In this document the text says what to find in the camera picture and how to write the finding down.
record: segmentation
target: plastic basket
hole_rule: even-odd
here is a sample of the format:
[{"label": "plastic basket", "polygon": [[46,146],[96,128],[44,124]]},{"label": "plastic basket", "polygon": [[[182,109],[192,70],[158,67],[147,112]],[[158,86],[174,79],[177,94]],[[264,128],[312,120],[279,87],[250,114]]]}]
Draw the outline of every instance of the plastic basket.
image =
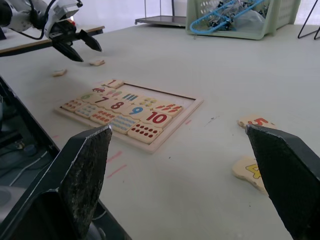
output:
[{"label": "plastic basket", "polygon": [[[265,0],[264,3],[261,4],[261,7],[263,4],[266,5],[269,3],[269,8],[264,26],[260,32],[215,31],[201,35],[260,40],[266,34],[274,35],[277,29],[287,24],[293,24],[296,19],[300,1],[301,0]],[[209,12],[206,12],[206,9],[208,5],[212,3],[212,0],[188,0],[185,28],[188,34],[195,35],[195,33],[190,30],[190,24],[207,15]]]}]

